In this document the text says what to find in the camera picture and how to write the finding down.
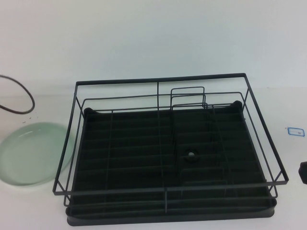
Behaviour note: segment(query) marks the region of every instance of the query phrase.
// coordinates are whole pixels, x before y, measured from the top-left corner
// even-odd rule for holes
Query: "plate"
[[[8,184],[41,184],[55,178],[67,129],[54,123],[35,123],[11,133],[0,145],[0,179]],[[73,150],[69,140],[62,170]]]

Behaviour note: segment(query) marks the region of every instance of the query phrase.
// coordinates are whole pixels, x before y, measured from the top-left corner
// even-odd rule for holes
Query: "black dish rack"
[[[233,80],[245,95],[207,92]],[[97,97],[85,92],[80,104],[77,90],[84,86]],[[60,172],[74,127],[63,187]],[[64,195],[68,223],[79,226],[270,217],[276,185],[287,182],[240,73],[77,82],[53,192]]]

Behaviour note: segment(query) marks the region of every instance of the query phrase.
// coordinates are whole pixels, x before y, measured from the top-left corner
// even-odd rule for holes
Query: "wire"
[[[24,85],[22,85],[19,81],[15,80],[13,78],[10,78],[10,77],[7,77],[7,76],[3,76],[3,75],[0,75],[0,78],[9,79],[9,80],[17,83],[18,85],[20,85],[26,91],[26,93],[30,96],[31,101],[32,101],[32,108],[27,110],[27,111],[24,111],[24,112],[23,111],[16,111],[16,110],[9,109],[9,108],[1,105],[1,104],[0,104],[0,108],[6,110],[8,112],[14,113],[14,114],[28,114],[28,113],[32,112],[34,110],[34,108],[35,108],[35,101],[34,101],[33,96],[31,95],[31,93],[27,90],[27,88],[24,87]]]

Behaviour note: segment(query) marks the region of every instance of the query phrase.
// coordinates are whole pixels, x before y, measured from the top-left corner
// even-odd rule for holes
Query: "drip tray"
[[[266,182],[242,110],[239,101],[150,112],[85,109],[72,192],[117,192],[72,195],[69,224],[272,216],[268,187],[197,189]]]

